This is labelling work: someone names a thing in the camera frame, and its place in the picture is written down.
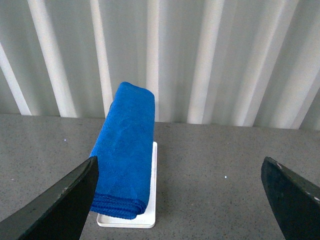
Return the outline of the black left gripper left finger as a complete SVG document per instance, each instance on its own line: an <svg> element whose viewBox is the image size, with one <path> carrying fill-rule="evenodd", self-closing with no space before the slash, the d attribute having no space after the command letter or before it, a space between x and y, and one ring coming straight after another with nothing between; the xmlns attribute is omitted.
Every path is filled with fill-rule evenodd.
<svg viewBox="0 0 320 240"><path fill-rule="evenodd" d="M2 240L78 240L99 177L93 156L0 223Z"/></svg>

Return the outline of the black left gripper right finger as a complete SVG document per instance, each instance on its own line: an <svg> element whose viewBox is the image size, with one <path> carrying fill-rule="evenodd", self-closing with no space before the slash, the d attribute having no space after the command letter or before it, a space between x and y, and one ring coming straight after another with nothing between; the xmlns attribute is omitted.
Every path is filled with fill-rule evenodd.
<svg viewBox="0 0 320 240"><path fill-rule="evenodd" d="M265 157L261 181L286 240L320 238L320 187L271 157Z"/></svg>

